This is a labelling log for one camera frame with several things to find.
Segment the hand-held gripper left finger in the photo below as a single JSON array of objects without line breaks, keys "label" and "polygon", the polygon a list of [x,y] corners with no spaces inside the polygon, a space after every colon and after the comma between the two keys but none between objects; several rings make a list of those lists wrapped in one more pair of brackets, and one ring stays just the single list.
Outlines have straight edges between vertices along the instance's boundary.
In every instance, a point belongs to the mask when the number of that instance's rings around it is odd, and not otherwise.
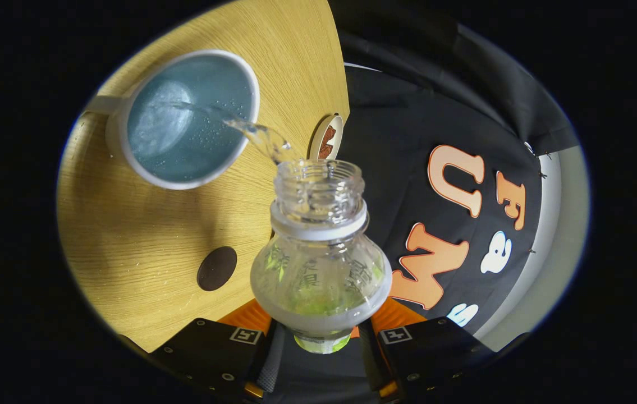
[{"label": "hand-held gripper left finger", "polygon": [[286,330],[256,300],[217,322],[194,319],[150,353],[150,361],[212,402],[264,402],[279,378]]}]

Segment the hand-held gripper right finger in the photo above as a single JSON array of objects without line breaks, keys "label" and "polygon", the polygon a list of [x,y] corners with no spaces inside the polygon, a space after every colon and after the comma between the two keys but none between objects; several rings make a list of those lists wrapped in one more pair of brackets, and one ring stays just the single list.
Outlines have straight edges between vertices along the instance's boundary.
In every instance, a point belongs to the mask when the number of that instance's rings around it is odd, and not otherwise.
[{"label": "hand-held gripper right finger", "polygon": [[436,396],[496,358],[453,320],[424,319],[392,297],[358,325],[358,335],[369,386],[380,402]]}]

